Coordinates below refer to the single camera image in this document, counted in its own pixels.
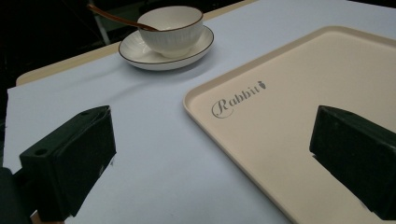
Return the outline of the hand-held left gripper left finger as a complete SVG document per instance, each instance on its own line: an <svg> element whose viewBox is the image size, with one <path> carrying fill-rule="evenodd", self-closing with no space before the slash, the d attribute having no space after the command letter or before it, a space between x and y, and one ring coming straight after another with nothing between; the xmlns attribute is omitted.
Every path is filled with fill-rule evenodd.
<svg viewBox="0 0 396 224"><path fill-rule="evenodd" d="M116 154L108 105L78 113L20 155L43 221L76 216Z"/></svg>

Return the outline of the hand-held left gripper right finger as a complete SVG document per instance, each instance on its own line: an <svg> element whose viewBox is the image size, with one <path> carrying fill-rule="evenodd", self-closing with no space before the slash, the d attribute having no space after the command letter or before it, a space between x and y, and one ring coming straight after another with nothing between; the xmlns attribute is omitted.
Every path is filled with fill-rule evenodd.
<svg viewBox="0 0 396 224"><path fill-rule="evenodd" d="M382 220L396 220L396 133L340 108L318 108L310 152Z"/></svg>

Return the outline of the beige plastic tray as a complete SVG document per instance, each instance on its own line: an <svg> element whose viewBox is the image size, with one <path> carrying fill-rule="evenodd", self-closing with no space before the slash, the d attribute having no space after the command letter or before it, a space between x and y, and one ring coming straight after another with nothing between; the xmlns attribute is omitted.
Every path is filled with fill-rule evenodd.
<svg viewBox="0 0 396 224"><path fill-rule="evenodd" d="M380 219L309 150L318 107L396 133L396 40L323 27L189 91L184 107L297 224L396 224Z"/></svg>

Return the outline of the pale blue table mat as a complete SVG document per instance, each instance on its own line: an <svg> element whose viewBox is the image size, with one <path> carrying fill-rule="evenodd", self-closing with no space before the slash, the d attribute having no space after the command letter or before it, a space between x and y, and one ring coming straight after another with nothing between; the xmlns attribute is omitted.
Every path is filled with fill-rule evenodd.
<svg viewBox="0 0 396 224"><path fill-rule="evenodd" d="M289 224L189 118L187 91L327 25L396 38L396 9L347 0L256 0L210 12L215 42L151 72L105 47L24 75L8 93L4 164L78 112L109 105L117 153L67 224Z"/></svg>

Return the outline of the white saucer with brown rim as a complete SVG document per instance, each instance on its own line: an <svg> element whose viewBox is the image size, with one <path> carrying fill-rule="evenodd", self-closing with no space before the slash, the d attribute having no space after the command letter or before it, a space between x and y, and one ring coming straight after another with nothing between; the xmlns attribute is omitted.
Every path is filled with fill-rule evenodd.
<svg viewBox="0 0 396 224"><path fill-rule="evenodd" d="M207 26L191 50L179 58L166 58L151 50L138 31L124 38L119 45L119 54L132 66L149 71L168 71L185 67L202 59L211 49L214 33Z"/></svg>

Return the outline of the metal stand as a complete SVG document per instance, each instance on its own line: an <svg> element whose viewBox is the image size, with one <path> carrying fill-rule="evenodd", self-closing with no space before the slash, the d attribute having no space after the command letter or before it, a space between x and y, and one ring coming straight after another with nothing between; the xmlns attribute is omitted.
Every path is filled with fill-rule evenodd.
<svg viewBox="0 0 396 224"><path fill-rule="evenodd" d="M109 37L108 37L107 32L106 32L106 29L105 29L105 27L102 24L101 18L98 15L94 14L94 19L95 19L95 22L97 24L98 30L99 30L102 38L103 38L103 41L104 41L105 45L110 45L111 41L109 40Z"/></svg>

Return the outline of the brown spoon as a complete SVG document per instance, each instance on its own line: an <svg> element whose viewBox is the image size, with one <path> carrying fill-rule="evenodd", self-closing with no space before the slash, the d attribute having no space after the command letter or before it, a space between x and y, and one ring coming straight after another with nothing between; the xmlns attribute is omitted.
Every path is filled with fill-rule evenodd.
<svg viewBox="0 0 396 224"><path fill-rule="evenodd" d="M87 9L89 9L90 11L92 11L92 12L94 12L94 13L102 16L102 17L105 17L105 18L107 18L107 19L109 19L111 21L116 21L116 22L119 22L119 23L122 23L122 24L133 26L133 27L136 27L136 28L139 28L139 29L144 29L144 30L147 30L147 31L155 31L155 32L159 31L158 29L156 29L154 27L151 27L151 26L148 26L146 24L142 24L142 23L139 23L139 22L136 22L136 21L129 21L129 20L126 20L124 18L112 15L112 14L110 14L108 12L105 12L102 9L96 7L93 4L87 4Z"/></svg>

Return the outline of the white ribbed bowl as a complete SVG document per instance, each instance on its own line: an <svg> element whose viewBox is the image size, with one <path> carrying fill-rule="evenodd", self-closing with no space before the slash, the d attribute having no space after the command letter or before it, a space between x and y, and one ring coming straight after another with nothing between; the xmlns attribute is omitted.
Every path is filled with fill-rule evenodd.
<svg viewBox="0 0 396 224"><path fill-rule="evenodd" d="M204 30L204 13L196 7L159 7L143 14L139 23L154 28L139 29L146 45L164 57L187 54L198 42Z"/></svg>

